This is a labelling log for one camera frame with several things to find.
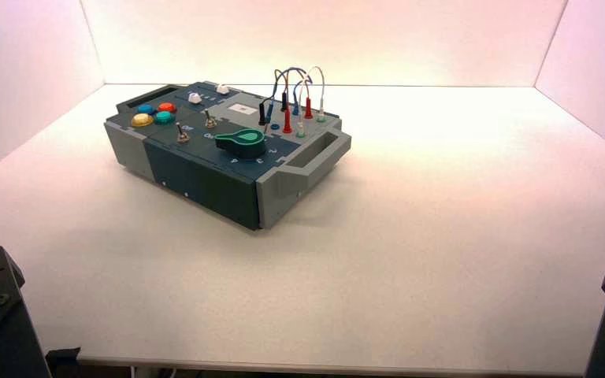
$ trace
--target white wall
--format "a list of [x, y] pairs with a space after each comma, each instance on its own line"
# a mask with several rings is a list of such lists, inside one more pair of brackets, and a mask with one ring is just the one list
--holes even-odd
[[532, 86], [563, 0], [82, 0], [107, 83]]
[[0, 159], [101, 85], [79, 0], [0, 1]]
[[605, 139], [605, 1], [569, 1], [536, 87]]

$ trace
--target control panel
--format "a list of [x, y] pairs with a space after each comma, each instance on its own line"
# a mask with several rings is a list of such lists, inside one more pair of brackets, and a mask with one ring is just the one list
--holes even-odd
[[167, 85], [117, 112], [105, 127], [120, 164], [251, 229], [272, 227], [351, 147], [342, 120], [309, 99], [211, 82]]

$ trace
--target white knob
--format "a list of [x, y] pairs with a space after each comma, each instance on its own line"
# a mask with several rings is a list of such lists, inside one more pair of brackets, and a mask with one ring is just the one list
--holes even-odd
[[199, 104], [202, 101], [200, 94], [192, 92], [189, 94], [189, 102], [192, 104]]
[[217, 85], [217, 93], [219, 95], [227, 95], [231, 90], [225, 84]]

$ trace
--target green button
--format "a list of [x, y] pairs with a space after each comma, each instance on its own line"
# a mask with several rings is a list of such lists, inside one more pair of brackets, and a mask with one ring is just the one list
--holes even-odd
[[175, 120], [175, 115], [170, 112], [158, 112], [154, 118], [157, 124], [169, 124]]

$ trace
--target white surface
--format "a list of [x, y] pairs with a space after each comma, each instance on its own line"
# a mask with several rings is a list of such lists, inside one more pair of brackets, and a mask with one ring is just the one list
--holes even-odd
[[259, 232], [117, 164], [102, 123], [150, 89], [105, 86], [0, 162], [0, 245], [46, 350], [584, 369], [605, 301], [605, 142], [535, 89], [328, 88], [352, 148]]
[[605, 138], [605, 2], [570, 0], [536, 87]]
[[0, 1], [0, 159], [101, 84], [77, 0]]
[[563, 0], [82, 0], [107, 83], [532, 86]]

